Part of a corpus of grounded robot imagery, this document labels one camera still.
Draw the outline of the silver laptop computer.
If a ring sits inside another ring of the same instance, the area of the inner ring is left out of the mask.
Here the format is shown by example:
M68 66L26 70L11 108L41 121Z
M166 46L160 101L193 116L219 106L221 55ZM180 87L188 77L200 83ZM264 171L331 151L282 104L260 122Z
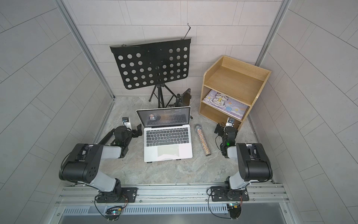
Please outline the silver laptop computer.
M144 127L144 162L193 157L190 106L140 109L136 113Z

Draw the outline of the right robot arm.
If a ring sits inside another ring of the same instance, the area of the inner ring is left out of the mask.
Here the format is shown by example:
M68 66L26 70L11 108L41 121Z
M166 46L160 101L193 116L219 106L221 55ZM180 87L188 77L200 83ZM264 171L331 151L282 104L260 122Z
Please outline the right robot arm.
M223 187L211 187L213 202L249 200L247 187L252 183L263 183L272 179L271 162L261 143L236 143L238 130L217 124L214 131L222 138L220 150L225 158L237 159L239 171L229 176Z

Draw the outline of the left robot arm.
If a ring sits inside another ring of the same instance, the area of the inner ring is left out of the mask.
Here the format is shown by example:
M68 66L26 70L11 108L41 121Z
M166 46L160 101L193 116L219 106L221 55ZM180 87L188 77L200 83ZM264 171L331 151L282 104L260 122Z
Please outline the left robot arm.
M142 135L142 126L135 130L119 126L106 134L99 144L78 143L62 161L59 178L63 181L81 183L98 190L96 203L133 203L138 188L122 188L117 178L99 169L104 159L122 159L129 150L132 138Z

